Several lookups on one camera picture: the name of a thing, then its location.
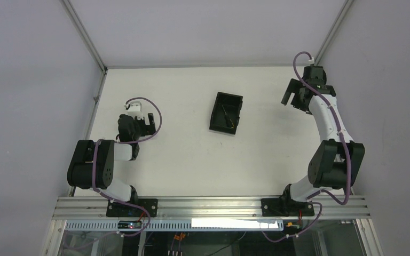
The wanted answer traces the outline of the black yellow screwdriver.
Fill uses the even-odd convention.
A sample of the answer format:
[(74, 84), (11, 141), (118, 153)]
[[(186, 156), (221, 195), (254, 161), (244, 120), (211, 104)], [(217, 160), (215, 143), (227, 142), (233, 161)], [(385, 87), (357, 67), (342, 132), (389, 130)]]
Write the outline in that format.
[(227, 113), (227, 111), (226, 111), (224, 105), (221, 105), (221, 108), (222, 108), (223, 113), (224, 113), (224, 118), (225, 118), (225, 121), (226, 121), (226, 126), (233, 129), (233, 128), (234, 128), (234, 123), (233, 123), (233, 121), (231, 120), (230, 116), (228, 115), (228, 113)]

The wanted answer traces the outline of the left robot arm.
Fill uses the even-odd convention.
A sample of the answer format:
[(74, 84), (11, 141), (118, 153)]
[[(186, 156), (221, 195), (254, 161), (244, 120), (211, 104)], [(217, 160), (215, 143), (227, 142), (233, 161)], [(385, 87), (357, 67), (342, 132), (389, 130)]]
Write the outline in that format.
[(156, 132), (154, 115), (144, 117), (121, 114), (117, 121), (117, 140), (79, 140), (67, 171), (70, 186), (103, 193), (110, 201), (138, 205), (138, 195), (132, 185), (114, 177), (114, 163), (135, 161), (139, 139)]

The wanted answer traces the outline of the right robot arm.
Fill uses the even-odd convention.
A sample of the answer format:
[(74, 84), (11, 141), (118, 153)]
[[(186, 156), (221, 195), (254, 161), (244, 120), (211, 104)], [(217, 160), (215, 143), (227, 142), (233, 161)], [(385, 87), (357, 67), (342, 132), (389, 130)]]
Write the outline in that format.
[(308, 209), (308, 200), (325, 193), (340, 205), (349, 201), (351, 187), (365, 154), (362, 143), (354, 141), (346, 130), (337, 108), (336, 92), (327, 85), (322, 66), (309, 65), (302, 77), (291, 79), (281, 103), (313, 116), (320, 145), (312, 156), (307, 175), (285, 187), (280, 196), (281, 210)]

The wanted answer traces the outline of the small green circuit board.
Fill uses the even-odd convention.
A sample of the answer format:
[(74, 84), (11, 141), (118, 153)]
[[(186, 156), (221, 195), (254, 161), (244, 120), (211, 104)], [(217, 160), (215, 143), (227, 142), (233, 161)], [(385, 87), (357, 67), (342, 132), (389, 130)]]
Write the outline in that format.
[(142, 227), (143, 224), (141, 221), (119, 221), (117, 224), (119, 230), (142, 229)]

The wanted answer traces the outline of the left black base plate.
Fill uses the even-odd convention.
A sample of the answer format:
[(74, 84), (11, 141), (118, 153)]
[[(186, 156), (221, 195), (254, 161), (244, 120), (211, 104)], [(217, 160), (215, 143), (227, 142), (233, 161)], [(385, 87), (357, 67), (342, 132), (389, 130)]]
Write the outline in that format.
[[(138, 205), (149, 213), (150, 217), (157, 216), (157, 209), (158, 209), (158, 202), (159, 200), (156, 198), (142, 198), (138, 200)], [(121, 203), (111, 203), (108, 202), (107, 209), (106, 209), (106, 217), (119, 217), (119, 218), (130, 218), (130, 217), (139, 217), (143, 213), (143, 210), (123, 205)]]

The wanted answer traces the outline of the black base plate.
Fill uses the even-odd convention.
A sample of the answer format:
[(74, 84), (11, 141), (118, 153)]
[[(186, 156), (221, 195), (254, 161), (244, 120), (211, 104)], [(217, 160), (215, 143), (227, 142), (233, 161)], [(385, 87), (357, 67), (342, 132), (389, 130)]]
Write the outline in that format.
[[(149, 213), (150, 217), (157, 216), (157, 209), (158, 209), (158, 202), (159, 200), (156, 198), (142, 198), (138, 200), (138, 205)], [(143, 213), (143, 210), (123, 205), (121, 203), (111, 203), (108, 202), (107, 209), (106, 209), (106, 217), (119, 217), (119, 218), (130, 218), (130, 217), (139, 217)]]
[(262, 198), (262, 216), (264, 217), (312, 217), (315, 215), (311, 203), (297, 202), (289, 199)]

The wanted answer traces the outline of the aluminium frame rail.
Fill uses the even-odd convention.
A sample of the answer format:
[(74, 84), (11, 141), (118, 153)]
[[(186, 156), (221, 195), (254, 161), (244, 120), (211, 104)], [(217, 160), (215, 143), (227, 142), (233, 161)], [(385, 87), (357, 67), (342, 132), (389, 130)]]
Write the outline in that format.
[[(317, 206), (306, 210), (281, 214), (277, 196), (228, 196), (228, 197), (140, 197), (141, 206), (152, 220), (190, 220), (193, 218), (232, 219), (313, 219), (318, 213), (321, 220), (369, 219), (367, 203), (362, 196), (352, 196), (346, 205), (339, 205), (327, 196), (313, 199)], [(97, 196), (60, 197), (54, 208), (54, 220), (105, 220), (116, 204)]]

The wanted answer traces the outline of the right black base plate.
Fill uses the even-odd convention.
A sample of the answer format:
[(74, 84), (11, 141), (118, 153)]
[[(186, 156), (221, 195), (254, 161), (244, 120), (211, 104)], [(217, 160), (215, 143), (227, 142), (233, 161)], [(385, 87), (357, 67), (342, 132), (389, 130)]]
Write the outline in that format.
[(262, 198), (262, 216), (264, 217), (312, 217), (315, 215), (311, 203), (297, 202), (289, 199)]

